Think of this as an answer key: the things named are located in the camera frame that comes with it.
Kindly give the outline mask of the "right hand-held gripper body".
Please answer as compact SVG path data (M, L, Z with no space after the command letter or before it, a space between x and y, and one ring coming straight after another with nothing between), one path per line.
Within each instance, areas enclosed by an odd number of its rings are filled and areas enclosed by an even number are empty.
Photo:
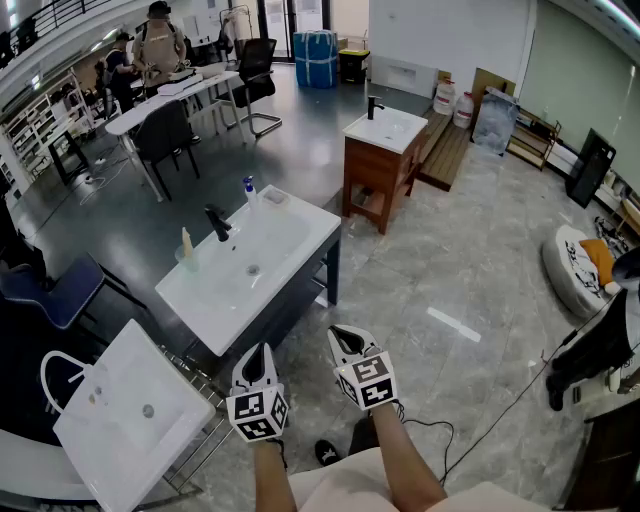
M334 369L346 397L361 411L398 398L398 387L389 353L383 351Z

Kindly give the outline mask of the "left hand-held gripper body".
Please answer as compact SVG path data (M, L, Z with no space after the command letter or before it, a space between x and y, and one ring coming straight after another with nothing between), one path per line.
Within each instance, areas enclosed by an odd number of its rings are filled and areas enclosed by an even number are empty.
M247 443L280 437L289 412L281 383L230 396L226 407L232 427Z

